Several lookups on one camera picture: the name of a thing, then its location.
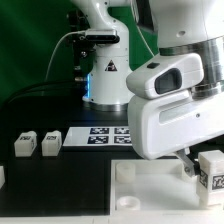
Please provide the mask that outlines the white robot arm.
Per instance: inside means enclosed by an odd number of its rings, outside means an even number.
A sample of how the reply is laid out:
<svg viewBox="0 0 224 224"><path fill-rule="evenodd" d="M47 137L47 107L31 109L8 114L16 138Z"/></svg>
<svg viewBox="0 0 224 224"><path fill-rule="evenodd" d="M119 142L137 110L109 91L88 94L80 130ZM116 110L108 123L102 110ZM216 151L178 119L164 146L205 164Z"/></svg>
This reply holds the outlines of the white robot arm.
<svg viewBox="0 0 224 224"><path fill-rule="evenodd" d="M224 0L71 0L96 44L84 101L127 110L131 142L144 159L224 134ZM128 29L109 15L131 8L136 24L157 35L159 52L131 70Z"/></svg>

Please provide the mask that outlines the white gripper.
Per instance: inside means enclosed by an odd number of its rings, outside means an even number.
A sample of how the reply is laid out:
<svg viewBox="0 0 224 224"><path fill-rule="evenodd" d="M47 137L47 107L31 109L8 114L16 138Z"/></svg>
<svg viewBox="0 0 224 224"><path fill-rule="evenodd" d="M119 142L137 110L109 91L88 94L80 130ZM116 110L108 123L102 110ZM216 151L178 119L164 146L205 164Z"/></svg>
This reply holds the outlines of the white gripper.
<svg viewBox="0 0 224 224"><path fill-rule="evenodd" d="M128 105L134 150L152 160L174 153L184 172L196 176L184 148L224 134L224 93L194 100L188 91L147 100L134 96Z"/></svg>

